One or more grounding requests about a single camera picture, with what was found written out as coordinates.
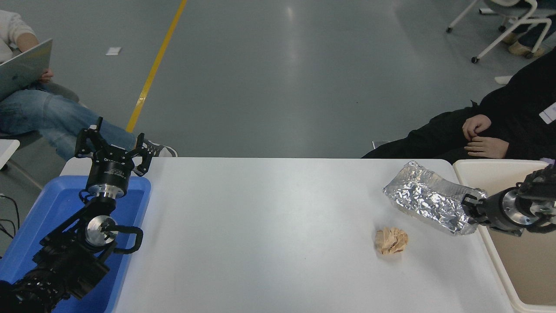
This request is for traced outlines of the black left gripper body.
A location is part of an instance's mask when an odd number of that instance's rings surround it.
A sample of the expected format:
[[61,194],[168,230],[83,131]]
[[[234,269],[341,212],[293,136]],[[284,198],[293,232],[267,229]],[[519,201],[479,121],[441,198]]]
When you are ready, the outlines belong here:
[[128,151],[107,146],[92,154],[92,166],[86,183],[89,193],[126,193],[134,168]]

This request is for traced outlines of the bin-side person's left hand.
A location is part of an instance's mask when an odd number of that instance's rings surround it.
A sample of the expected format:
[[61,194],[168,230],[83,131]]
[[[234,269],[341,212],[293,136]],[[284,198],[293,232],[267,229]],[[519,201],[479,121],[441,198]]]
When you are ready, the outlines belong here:
[[473,157],[504,159],[509,143],[496,137],[473,137],[464,149]]

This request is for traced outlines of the bin-side person's right hand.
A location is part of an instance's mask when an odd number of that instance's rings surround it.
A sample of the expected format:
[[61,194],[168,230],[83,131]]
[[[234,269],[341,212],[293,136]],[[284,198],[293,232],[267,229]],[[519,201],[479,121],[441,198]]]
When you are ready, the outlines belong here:
[[487,130],[491,125],[492,121],[486,115],[478,114],[469,117],[463,123],[463,135],[467,141],[471,141],[474,137],[477,137],[479,133]]

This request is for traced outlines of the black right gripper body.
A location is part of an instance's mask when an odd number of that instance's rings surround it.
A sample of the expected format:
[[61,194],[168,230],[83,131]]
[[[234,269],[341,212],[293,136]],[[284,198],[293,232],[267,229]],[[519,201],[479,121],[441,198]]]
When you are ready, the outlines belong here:
[[517,190],[503,190],[482,202],[491,230],[511,236],[523,234],[523,214],[520,212]]

